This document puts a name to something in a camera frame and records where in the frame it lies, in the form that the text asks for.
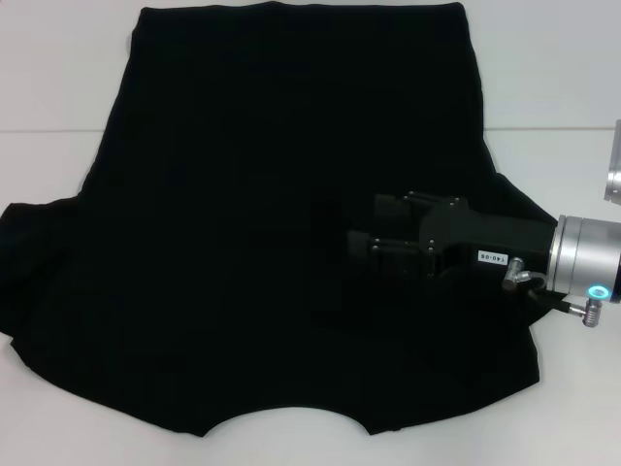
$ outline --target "white table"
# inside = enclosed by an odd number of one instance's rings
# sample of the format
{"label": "white table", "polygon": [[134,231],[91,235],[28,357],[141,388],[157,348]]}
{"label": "white table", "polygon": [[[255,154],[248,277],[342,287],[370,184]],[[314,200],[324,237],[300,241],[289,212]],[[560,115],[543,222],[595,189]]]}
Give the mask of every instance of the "white table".
{"label": "white table", "polygon": [[[77,192],[118,90],[139,10],[200,4],[0,3],[0,210]],[[621,60],[614,60],[621,3],[464,4],[483,79],[486,140],[499,171],[554,216],[621,220],[621,207],[603,200],[611,128],[621,118]],[[595,330],[552,313],[533,333],[541,383],[468,416],[369,437],[332,413],[278,410],[232,419],[204,439],[46,383],[0,335],[0,464],[621,464],[619,309],[605,306]]]}

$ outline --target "blue led ring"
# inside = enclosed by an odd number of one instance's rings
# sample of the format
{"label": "blue led ring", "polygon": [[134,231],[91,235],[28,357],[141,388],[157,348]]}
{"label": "blue led ring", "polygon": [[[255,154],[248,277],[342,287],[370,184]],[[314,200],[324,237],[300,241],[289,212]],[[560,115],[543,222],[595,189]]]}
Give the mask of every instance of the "blue led ring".
{"label": "blue led ring", "polygon": [[589,288],[589,296],[594,299],[606,299],[610,296],[610,290],[600,284],[594,284]]}

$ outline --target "white surface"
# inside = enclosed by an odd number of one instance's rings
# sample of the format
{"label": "white surface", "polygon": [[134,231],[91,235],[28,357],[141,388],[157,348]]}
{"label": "white surface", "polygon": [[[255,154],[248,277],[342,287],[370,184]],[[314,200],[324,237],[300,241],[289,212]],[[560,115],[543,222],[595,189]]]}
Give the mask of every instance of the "white surface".
{"label": "white surface", "polygon": [[[3,0],[0,130],[103,128],[128,32],[146,3]],[[613,86],[621,82],[621,64],[610,59],[621,44],[621,29],[612,27],[621,4],[464,3],[488,126],[612,126],[621,117]],[[621,208],[603,201],[612,135],[490,131],[486,140],[499,170],[551,214],[620,220]],[[100,138],[101,132],[0,133],[0,210],[73,195]],[[369,437],[342,416],[278,410],[232,419],[205,439],[164,431],[46,383],[0,335],[0,464],[621,464],[619,308],[605,307],[596,330],[556,313],[533,333],[542,382],[468,416]]]}
{"label": "white surface", "polygon": [[[462,3],[485,87],[488,127],[614,125],[621,115],[621,2]],[[140,9],[202,4],[196,0],[3,0],[0,130],[103,129]]]}

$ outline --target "black skirt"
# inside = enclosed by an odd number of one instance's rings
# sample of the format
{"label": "black skirt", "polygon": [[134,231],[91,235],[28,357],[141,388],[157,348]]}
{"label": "black skirt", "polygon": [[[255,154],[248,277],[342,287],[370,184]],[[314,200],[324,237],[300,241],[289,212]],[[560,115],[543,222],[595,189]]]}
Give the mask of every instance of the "black skirt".
{"label": "black skirt", "polygon": [[343,235],[409,190],[555,224],[494,169],[461,5],[144,9],[82,192],[0,220],[0,329],[196,435],[290,406],[376,433],[536,383],[540,315],[500,283],[345,272]]}

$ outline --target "black cloth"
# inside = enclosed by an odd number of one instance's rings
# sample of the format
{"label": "black cloth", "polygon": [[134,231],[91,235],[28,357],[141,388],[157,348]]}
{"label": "black cloth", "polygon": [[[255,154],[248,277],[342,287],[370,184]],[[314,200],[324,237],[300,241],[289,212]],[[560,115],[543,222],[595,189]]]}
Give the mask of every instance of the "black cloth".
{"label": "black cloth", "polygon": [[82,191],[0,220],[0,329],[37,374],[179,432],[275,407],[370,433],[539,380],[482,272],[346,272],[378,193],[554,220],[496,173],[460,4],[142,10]]}

